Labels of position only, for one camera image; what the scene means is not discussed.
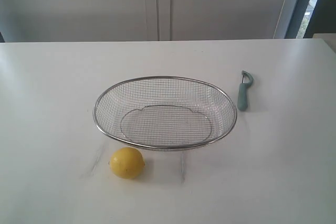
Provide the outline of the yellow lemon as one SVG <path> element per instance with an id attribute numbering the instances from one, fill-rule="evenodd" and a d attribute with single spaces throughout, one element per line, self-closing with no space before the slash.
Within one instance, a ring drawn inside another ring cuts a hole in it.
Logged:
<path id="1" fill-rule="evenodd" d="M 113 153 L 109 166 L 116 176 L 123 179 L 134 179 L 142 173 L 145 161 L 139 150 L 124 147 Z"/>

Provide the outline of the teal handled peeler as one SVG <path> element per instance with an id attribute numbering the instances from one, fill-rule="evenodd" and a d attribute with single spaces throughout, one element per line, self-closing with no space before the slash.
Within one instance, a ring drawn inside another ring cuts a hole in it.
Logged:
<path id="1" fill-rule="evenodd" d="M 240 111 L 246 111 L 248 108 L 247 90 L 253 85 L 254 78 L 247 71 L 242 71 L 242 82 L 238 89 L 237 107 Z"/>

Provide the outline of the oval steel mesh basket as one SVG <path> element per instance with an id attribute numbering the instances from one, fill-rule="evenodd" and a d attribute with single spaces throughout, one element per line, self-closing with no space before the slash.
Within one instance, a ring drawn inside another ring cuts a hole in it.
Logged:
<path id="1" fill-rule="evenodd" d="M 119 82 L 97 99 L 93 120 L 107 137 L 154 151 L 199 148 L 227 136 L 237 109 L 220 88 L 195 79 L 140 77 Z"/>

